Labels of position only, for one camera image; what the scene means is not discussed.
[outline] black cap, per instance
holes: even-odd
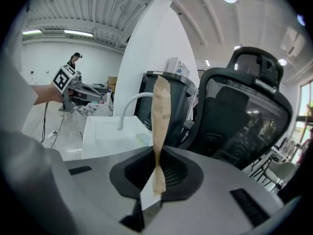
[[[73,56],[83,58],[83,56],[81,54],[79,54],[78,52],[76,52]]]

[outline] white pillar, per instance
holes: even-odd
[[[171,0],[153,0],[139,19],[125,50],[119,70],[113,116],[120,116],[131,97],[139,93],[144,72],[164,71],[171,57],[179,57],[190,70],[189,78],[199,86],[195,58],[186,32],[170,8]],[[136,100],[126,116],[133,116]]]

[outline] black office chair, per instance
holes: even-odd
[[[249,70],[235,66],[232,58],[226,69],[211,68],[202,75],[195,122],[185,123],[176,143],[239,169],[268,151],[287,130],[292,116],[290,103],[278,91],[283,75],[278,61],[257,48],[244,47],[233,56],[238,60],[242,55],[252,55],[247,58]]]

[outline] paper bag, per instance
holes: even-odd
[[[154,195],[166,191],[165,177],[160,166],[160,156],[171,117],[170,84],[163,77],[158,77],[153,88],[152,97],[152,132],[153,150],[155,153],[156,170],[153,180]]]

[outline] bottle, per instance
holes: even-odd
[[[111,104],[111,87],[109,88],[109,91],[107,93],[107,102],[106,102],[107,105],[110,105]]]
[[[181,68],[181,66],[177,69],[177,74],[178,75],[181,75],[181,70],[182,70],[182,68]]]

